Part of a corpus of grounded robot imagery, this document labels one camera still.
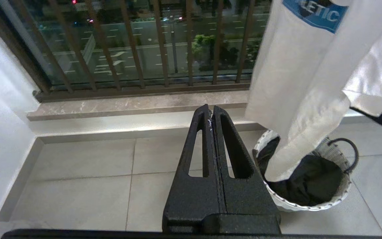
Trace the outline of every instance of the metal railing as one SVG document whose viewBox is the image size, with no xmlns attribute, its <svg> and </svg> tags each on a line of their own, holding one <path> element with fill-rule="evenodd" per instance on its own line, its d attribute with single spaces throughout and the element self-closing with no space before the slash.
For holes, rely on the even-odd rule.
<svg viewBox="0 0 382 239">
<path fill-rule="evenodd" d="M 255 5 L 256 0 L 248 0 L 245 2 L 246 6 L 244 6 L 245 9 L 247 9 L 247 14 L 245 16 L 245 23 L 244 26 L 235 27 L 235 31 L 237 32 L 237 29 L 244 28 L 244 32 L 238 37 L 238 39 L 232 39 L 231 42 L 238 43 L 241 42 L 241 46 L 239 47 L 241 50 L 238 50 L 236 47 L 231 47 L 230 50 L 227 50 L 227 47 L 229 45 L 229 42 L 225 40 L 225 37 L 229 35 L 234 34 L 234 30 L 231 31 L 226 29 L 224 24 L 232 24 L 232 23 L 241 23 L 241 20 L 231 21 L 228 20 L 227 23 L 224 23 L 225 18 L 240 18 L 239 15 L 225 15 L 224 11 L 228 11 L 228 8 L 224 6 L 224 1 L 220 0 L 212 0 L 212 6 L 215 7 L 216 3 L 216 12 L 214 13 L 212 9 L 212 17 L 209 17 L 211 21 L 215 20 L 214 22 L 208 22 L 208 26 L 216 26 L 215 29 L 210 29 L 211 31 L 215 31 L 214 39 L 213 35 L 205 34 L 203 37 L 200 37 L 203 39 L 203 41 L 211 41 L 212 45 L 205 45 L 202 47 L 199 45 L 199 40 L 196 40 L 196 37 L 198 34 L 198 29 L 194 29 L 194 27 L 200 22 L 205 22 L 203 18 L 195 17 L 195 9 L 193 9 L 193 5 L 195 6 L 194 2 L 195 0 L 184 0 L 184 2 L 180 2 L 182 4 L 185 4 L 185 12 L 184 16 L 179 17 L 180 24 L 173 22 L 173 27 L 176 25 L 177 29 L 182 26 L 186 26 L 186 30 L 183 32 L 186 32 L 186 58 L 182 60 L 179 60 L 179 63 L 182 65 L 185 65 L 186 67 L 182 67 L 181 74 L 177 74 L 178 72 L 178 56 L 182 57 L 181 53 L 177 53 L 176 48 L 178 45 L 185 46 L 184 43 L 176 43 L 175 42 L 175 32 L 171 29 L 171 43 L 167 43 L 165 39 L 165 35 L 168 35 L 169 32 L 164 32 L 164 29 L 168 27 L 166 25 L 166 22 L 169 22 L 170 19 L 175 19 L 176 16 L 168 16 L 163 17 L 161 14 L 166 15 L 164 12 L 166 10 L 166 7 L 163 7 L 163 9 L 160 7 L 160 4 L 163 4 L 163 1 L 160 0 L 151 0 L 151 5 L 149 5 L 149 8 L 153 8 L 152 12 L 154 15 L 154 23 L 155 23 L 155 29 L 157 31 L 157 39 L 154 39 L 153 42 L 158 43 L 158 48 L 160 54 L 157 56 L 160 56 L 161 63 L 155 64 L 157 66 L 161 66 L 162 68 L 162 77 L 146 77 L 143 73 L 143 67 L 146 67 L 147 65 L 144 64 L 144 61 L 152 60 L 152 57 L 148 57 L 146 53 L 149 51 L 150 47 L 154 48 L 153 45 L 150 47 L 147 47 L 145 45 L 142 45 L 141 38 L 137 38 L 138 35 L 142 34 L 134 34 L 134 30 L 139 29 L 137 27 L 134 27 L 134 30 L 132 29 L 132 22 L 130 19 L 130 16 L 133 16 L 136 18 L 136 14 L 133 15 L 131 12 L 133 11 L 133 6 L 131 6 L 131 3 L 127 0 L 118 0 L 116 3 L 118 3 L 118 6 L 120 8 L 120 11 L 118 12 L 119 15 L 121 15 L 121 18 L 123 19 L 122 23 L 124 24 L 124 29 L 126 30 L 127 34 L 127 44 L 129 47 L 125 47 L 125 44 L 123 44 L 123 47 L 109 47 L 109 44 L 107 44 L 107 41 L 109 38 L 121 38 L 120 36 L 107 36 L 107 30 L 104 31 L 102 27 L 102 23 L 100 22 L 100 16 L 97 13 L 97 10 L 102 9 L 101 3 L 99 1 L 92 1 L 92 0 L 85 0 L 87 14 L 89 18 L 87 19 L 88 25 L 86 27 L 92 27 L 91 30 L 87 31 L 91 33 L 91 36 L 89 38 L 82 38 L 87 40 L 87 45 L 93 45 L 95 46 L 94 41 L 94 34 L 97 39 L 97 44 L 102 50 L 103 55 L 94 57 L 93 61 L 90 62 L 90 58 L 92 54 L 97 52 L 98 54 L 101 53 L 101 50 L 95 50 L 95 48 L 92 48 L 91 50 L 87 49 L 87 46 L 85 45 L 85 49 L 81 49 L 79 42 L 79 35 L 75 35 L 75 32 L 73 30 L 73 27 L 71 26 L 71 20 L 66 20 L 66 14 L 65 9 L 66 6 L 70 3 L 66 3 L 66 1 L 63 1 L 62 4 L 60 4 L 60 1 L 56 0 L 48 0 L 49 6 L 53 11 L 54 18 L 57 21 L 57 24 L 61 26 L 62 32 L 59 33 L 60 36 L 63 36 L 65 38 L 65 41 L 67 42 L 67 45 L 70 49 L 70 51 L 64 51 L 64 53 L 59 53 L 54 50 L 54 47 L 50 44 L 50 41 L 48 39 L 45 39 L 44 35 L 44 29 L 45 27 L 42 27 L 36 19 L 32 16 L 31 12 L 38 9 L 39 7 L 35 7 L 35 9 L 31 9 L 31 6 L 28 6 L 28 2 L 23 0 L 13 0 L 11 3 L 9 3 L 7 0 L 0 0 L 0 8 L 4 10 L 5 13 L 7 13 L 7 8 L 12 8 L 13 12 L 18 15 L 20 18 L 20 22 L 22 23 L 22 26 L 19 26 L 17 23 L 17 26 L 15 24 L 15 21 L 13 21 L 11 18 L 9 20 L 12 23 L 12 26 L 6 27 L 7 29 L 10 29 L 11 31 L 15 31 L 15 34 L 17 35 L 17 39 L 21 42 L 20 45 L 22 45 L 23 48 L 29 48 L 26 49 L 27 52 L 30 50 L 31 44 L 38 45 L 38 48 L 41 50 L 41 58 L 44 59 L 40 62 L 38 62 L 38 57 L 36 57 L 35 53 L 29 53 L 27 56 L 20 56 L 20 54 L 16 53 L 16 50 L 13 52 L 16 54 L 17 57 L 21 57 L 22 59 L 25 57 L 30 57 L 30 59 L 33 60 L 35 66 L 38 67 L 38 69 L 33 69 L 32 73 L 38 72 L 38 74 L 31 74 L 33 76 L 33 80 L 36 82 L 38 87 L 41 89 L 41 92 L 37 95 L 37 97 L 40 100 L 43 101 L 51 101 L 51 100 L 67 100 L 67 99 L 77 99 L 77 98 L 89 98 L 89 97 L 113 97 L 113 96 L 121 96 L 121 95 L 134 95 L 134 94 L 163 94 L 163 93 L 174 93 L 174 92 L 185 92 L 185 91 L 215 91 L 215 90 L 227 90 L 227 89 L 246 89 L 250 85 L 250 78 L 251 78 L 251 70 L 249 72 L 249 68 L 251 69 L 252 65 L 254 64 L 254 60 L 256 58 L 254 53 L 257 51 L 261 38 L 264 32 L 264 26 L 262 25 L 260 29 L 256 29 L 252 32 L 252 26 L 254 22 L 264 21 L 264 24 L 266 24 L 267 16 L 269 12 L 269 6 L 270 4 L 265 4 L 264 12 L 259 13 L 259 16 L 263 16 L 263 19 L 254 19 L 255 14 Z M 241 8 L 243 8 L 243 3 L 239 0 L 232 0 L 235 5 L 240 5 Z M 33 40 L 29 43 L 27 42 L 27 36 L 20 35 L 19 27 L 23 27 L 27 30 L 28 34 L 30 35 L 30 38 Z M 111 29 L 109 31 L 119 31 L 119 29 Z M 256 40 L 253 40 L 253 53 L 249 53 L 249 39 L 251 34 L 256 34 L 258 38 L 255 38 Z M 55 42 L 60 42 L 64 40 L 51 40 Z M 174 73 L 169 72 L 168 69 L 168 51 L 166 49 L 166 46 L 172 46 L 173 50 L 173 58 L 174 58 Z M 195 48 L 204 48 L 203 50 L 200 50 L 197 52 Z M 121 63 L 126 62 L 126 58 L 118 59 L 118 57 L 126 51 L 119 51 L 117 54 L 112 55 L 110 51 L 113 49 L 126 49 L 130 50 L 132 53 L 132 56 L 129 56 L 128 58 L 133 59 L 134 66 L 123 66 L 123 68 L 118 67 L 121 65 Z M 195 72 L 196 69 L 203 68 L 200 66 L 198 67 L 198 60 L 196 59 L 196 56 L 193 54 L 197 54 L 198 57 L 202 57 L 202 55 L 207 56 L 208 59 L 206 65 L 204 67 L 209 69 L 209 74 L 207 72 L 203 74 L 203 71 L 200 71 L 200 75 L 198 72 Z M 78 63 L 76 65 L 76 70 L 70 70 L 67 67 L 62 67 L 63 64 L 61 64 L 62 61 L 69 60 L 68 67 L 71 67 L 71 65 L 74 63 Z M 96 62 L 99 61 L 106 61 L 106 65 L 96 65 Z M 30 64 L 30 61 L 24 61 L 21 60 L 23 64 Z M 245 64 L 247 63 L 247 71 L 243 73 L 243 69 L 245 67 Z M 125 69 L 134 68 L 135 71 L 129 71 L 129 72 L 136 72 L 136 76 L 129 77 L 128 79 L 124 78 L 123 75 L 126 74 Z M 68 76 L 69 73 L 80 71 L 75 75 L 74 77 Z M 101 77 L 99 73 L 103 72 L 105 75 L 104 77 Z M 147 76 L 152 75 L 151 71 L 147 73 Z"/>
</svg>

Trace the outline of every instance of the white basket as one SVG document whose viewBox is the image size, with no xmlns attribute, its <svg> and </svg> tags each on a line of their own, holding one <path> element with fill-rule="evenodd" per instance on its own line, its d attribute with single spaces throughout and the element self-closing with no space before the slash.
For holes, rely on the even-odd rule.
<svg viewBox="0 0 382 239">
<path fill-rule="evenodd" d="M 254 160 L 256 162 L 256 156 L 259 154 L 259 152 L 266 147 L 266 145 L 273 139 L 278 137 L 278 134 L 272 130 L 267 130 L 263 135 L 259 138 L 257 141 L 257 144 L 254 146 L 253 156 L 255 156 Z M 337 141 L 346 141 L 352 145 L 353 149 L 355 150 L 355 161 L 353 162 L 353 165 L 344 157 L 343 153 L 340 152 L 337 145 L 334 144 L 334 142 Z M 331 201 L 318 204 L 316 206 L 301 206 L 293 202 L 289 202 L 288 200 L 280 197 L 277 193 L 275 193 L 269 185 L 263 180 L 265 183 L 266 188 L 268 189 L 268 192 L 270 193 L 274 203 L 277 205 L 279 210 L 285 211 L 285 212 L 293 212 L 293 211 L 320 211 L 320 210 L 326 210 L 330 207 L 333 207 L 337 204 L 339 204 L 341 201 L 343 201 L 349 192 L 350 186 L 352 184 L 352 181 L 350 180 L 350 173 L 356 166 L 359 158 L 358 151 L 356 149 L 356 146 L 348 139 L 334 139 L 330 140 L 328 137 L 325 138 L 318 147 L 314 150 L 314 153 L 323 157 L 324 159 L 327 159 L 329 161 L 334 162 L 336 165 L 338 165 L 341 170 L 344 172 L 344 176 L 341 179 L 341 183 L 337 189 L 337 192 L 335 192 L 335 195 L 332 197 Z"/>
</svg>

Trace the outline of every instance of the tiled floor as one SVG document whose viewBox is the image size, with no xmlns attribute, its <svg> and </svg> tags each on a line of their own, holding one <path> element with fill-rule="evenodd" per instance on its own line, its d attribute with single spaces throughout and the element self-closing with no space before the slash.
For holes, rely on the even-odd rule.
<svg viewBox="0 0 382 239">
<path fill-rule="evenodd" d="M 260 131 L 240 132 L 250 150 Z M 282 213 L 283 233 L 382 235 L 382 128 L 345 124 L 331 138 L 360 149 L 355 187 L 320 212 Z M 183 136 L 45 145 L 12 220 L 53 228 L 161 231 L 162 211 L 185 141 Z M 347 156 L 351 149 L 340 145 Z M 201 138 L 190 174 L 201 175 Z"/>
</svg>

